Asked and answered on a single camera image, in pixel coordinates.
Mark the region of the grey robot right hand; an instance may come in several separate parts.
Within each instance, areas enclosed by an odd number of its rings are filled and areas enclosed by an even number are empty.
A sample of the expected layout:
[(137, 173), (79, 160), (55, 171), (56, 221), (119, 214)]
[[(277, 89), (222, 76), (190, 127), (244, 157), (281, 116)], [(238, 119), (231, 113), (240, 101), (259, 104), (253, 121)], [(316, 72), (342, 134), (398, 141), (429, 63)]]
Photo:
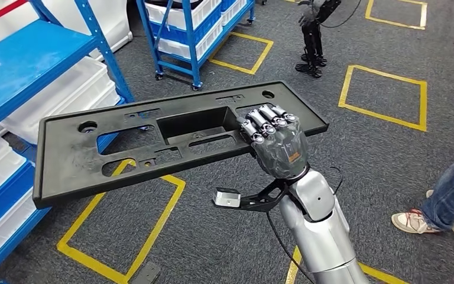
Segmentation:
[(308, 146), (296, 115), (278, 105), (264, 104), (236, 121), (267, 174), (292, 179), (306, 170)]

